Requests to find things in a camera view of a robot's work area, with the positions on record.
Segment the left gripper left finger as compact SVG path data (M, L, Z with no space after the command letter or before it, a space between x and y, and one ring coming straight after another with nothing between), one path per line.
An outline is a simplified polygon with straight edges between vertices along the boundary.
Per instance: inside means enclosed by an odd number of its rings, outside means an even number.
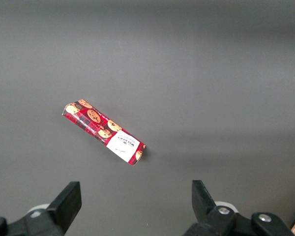
M31 208L19 220L0 217L0 236L63 236L82 206L80 182L70 182L50 204Z

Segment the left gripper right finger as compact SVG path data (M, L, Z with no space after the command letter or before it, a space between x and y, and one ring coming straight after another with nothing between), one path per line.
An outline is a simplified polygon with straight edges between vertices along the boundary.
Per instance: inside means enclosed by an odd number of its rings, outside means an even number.
M201 180L192 181L192 207L197 223L185 236L293 236L280 217L268 212L245 218L226 204L218 205Z

